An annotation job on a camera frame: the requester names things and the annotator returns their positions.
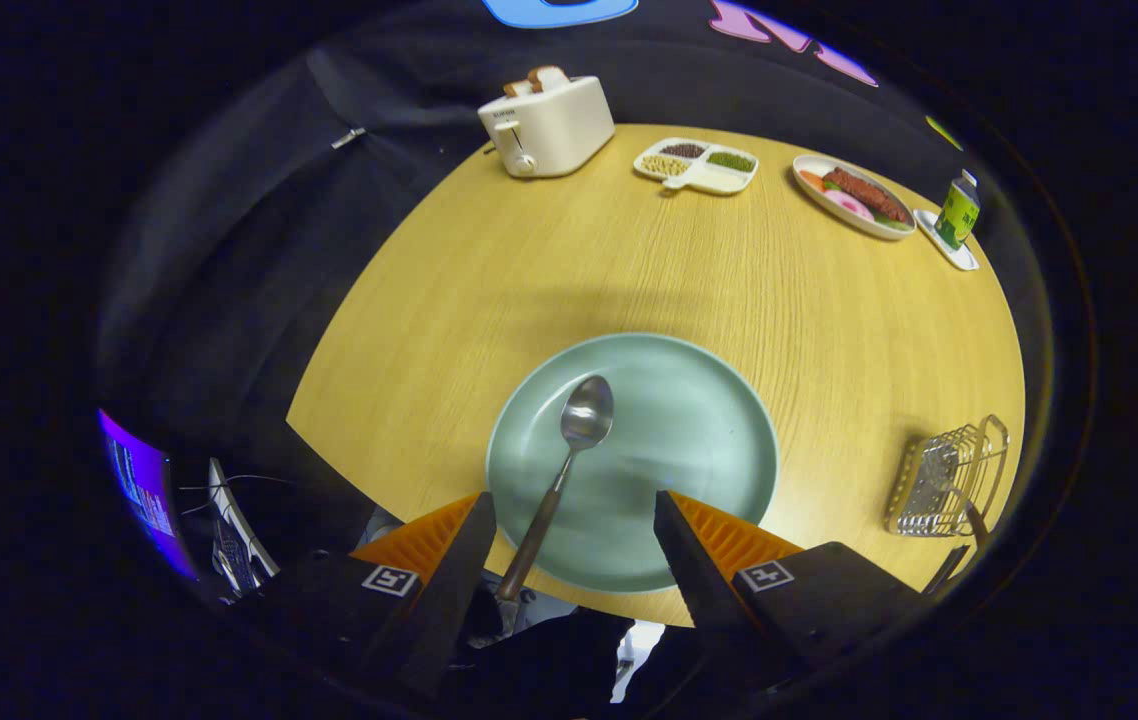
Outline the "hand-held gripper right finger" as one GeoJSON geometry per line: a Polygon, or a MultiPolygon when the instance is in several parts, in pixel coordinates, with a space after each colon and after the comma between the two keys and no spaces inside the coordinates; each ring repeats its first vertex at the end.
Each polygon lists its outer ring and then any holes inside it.
{"type": "Polygon", "coordinates": [[[655,495],[653,533],[711,673],[742,692],[846,665],[930,607],[843,543],[805,551],[669,489],[655,495]]]}

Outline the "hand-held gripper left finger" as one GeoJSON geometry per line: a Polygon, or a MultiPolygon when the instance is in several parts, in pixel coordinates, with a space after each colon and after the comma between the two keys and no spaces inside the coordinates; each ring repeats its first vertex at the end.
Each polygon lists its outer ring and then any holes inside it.
{"type": "Polygon", "coordinates": [[[229,614],[331,682],[431,697],[495,532],[490,493],[475,493],[357,551],[314,552],[246,593],[229,614]]]}

